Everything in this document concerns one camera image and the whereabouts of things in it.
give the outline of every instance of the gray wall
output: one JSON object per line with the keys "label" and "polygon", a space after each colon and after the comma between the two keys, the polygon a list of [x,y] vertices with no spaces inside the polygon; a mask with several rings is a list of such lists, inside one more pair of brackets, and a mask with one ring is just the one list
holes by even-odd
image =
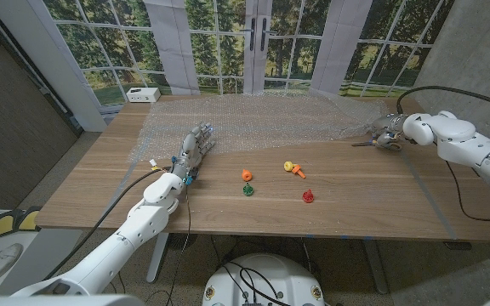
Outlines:
{"label": "gray wall", "polygon": [[[461,88],[490,97],[490,1],[455,1],[415,83],[415,87],[425,85]],[[412,97],[430,114],[451,111],[490,138],[490,103],[434,90],[413,93]]]}

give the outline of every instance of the wall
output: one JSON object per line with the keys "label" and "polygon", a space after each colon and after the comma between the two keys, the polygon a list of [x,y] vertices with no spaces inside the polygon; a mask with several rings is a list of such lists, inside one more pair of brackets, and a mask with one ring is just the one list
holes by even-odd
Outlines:
{"label": "wall", "polygon": [[[490,97],[490,1],[455,1],[414,86],[426,85],[461,88]],[[490,138],[488,102],[433,90],[412,96],[429,113],[451,111]]]}
{"label": "wall", "polygon": [[106,124],[26,0],[0,0],[0,18],[87,132]]}

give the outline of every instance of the grass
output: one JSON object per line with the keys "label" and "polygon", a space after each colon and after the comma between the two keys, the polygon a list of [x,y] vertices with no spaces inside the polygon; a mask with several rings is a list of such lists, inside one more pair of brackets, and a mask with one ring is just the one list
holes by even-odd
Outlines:
{"label": "grass", "polygon": [[[388,92],[388,88],[367,88],[363,97],[385,97]],[[404,92],[405,90],[402,89],[393,89],[390,92],[389,97],[398,97]],[[361,93],[362,86],[357,85],[348,85],[347,87],[344,87],[344,89],[339,90],[339,95],[344,97],[360,97]]]}
{"label": "grass", "polygon": [[[122,87],[124,90],[127,92],[130,88],[132,87],[143,87],[143,83],[130,83],[130,84],[124,84]],[[155,83],[148,83],[149,87],[158,87],[160,89],[160,93],[162,95],[167,95],[171,94],[171,88],[168,86],[159,86]],[[308,82],[304,83],[299,83],[296,82],[295,84],[288,84],[288,89],[289,90],[306,90],[309,87]],[[265,90],[279,90],[283,89],[284,85],[282,87],[278,86],[266,86]],[[344,96],[344,97],[360,97],[362,93],[362,87],[357,86],[357,85],[349,85],[347,87],[344,87],[345,90],[339,90],[339,95]],[[211,94],[219,94],[219,87],[218,86],[200,86],[200,91],[202,94],[205,95],[211,95]],[[367,88],[366,91],[364,92],[364,97],[384,97],[387,95],[389,92],[388,88]],[[401,89],[393,89],[392,92],[390,92],[389,97],[398,97],[400,96],[405,90]],[[123,104],[124,97],[122,93],[120,92],[120,89],[118,86],[111,86],[108,88],[100,88],[100,89],[94,89],[95,96],[98,98],[100,103],[102,105],[119,105]]]}

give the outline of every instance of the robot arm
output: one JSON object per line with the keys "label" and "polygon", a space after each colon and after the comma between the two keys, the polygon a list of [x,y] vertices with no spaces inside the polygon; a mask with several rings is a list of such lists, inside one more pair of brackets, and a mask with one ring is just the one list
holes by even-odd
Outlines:
{"label": "robot arm", "polygon": [[473,167],[490,177],[490,139],[476,132],[476,127],[448,112],[388,115],[373,123],[373,134],[380,146],[394,141],[391,135],[412,139],[419,145],[436,142],[442,159]]}
{"label": "robot arm", "polygon": [[212,130],[209,123],[192,129],[179,155],[173,159],[171,170],[145,189],[143,199],[130,209],[124,224],[77,266],[62,275],[27,286],[13,297],[102,292],[132,254],[166,227],[169,214],[179,205],[176,196],[197,176],[197,166],[214,145],[208,141]]}

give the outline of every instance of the orange toy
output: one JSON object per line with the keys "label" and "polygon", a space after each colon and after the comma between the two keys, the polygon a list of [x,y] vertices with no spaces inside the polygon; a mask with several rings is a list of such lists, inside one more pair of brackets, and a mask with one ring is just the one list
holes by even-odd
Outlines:
{"label": "orange toy", "polygon": [[299,165],[294,166],[293,173],[294,174],[298,174],[299,176],[302,177],[302,179],[305,179],[305,174],[300,170],[300,166]]}
{"label": "orange toy", "polygon": [[253,174],[252,174],[250,171],[243,169],[243,172],[242,172],[242,179],[243,179],[245,182],[248,182],[248,181],[250,181],[251,179],[253,179]]}

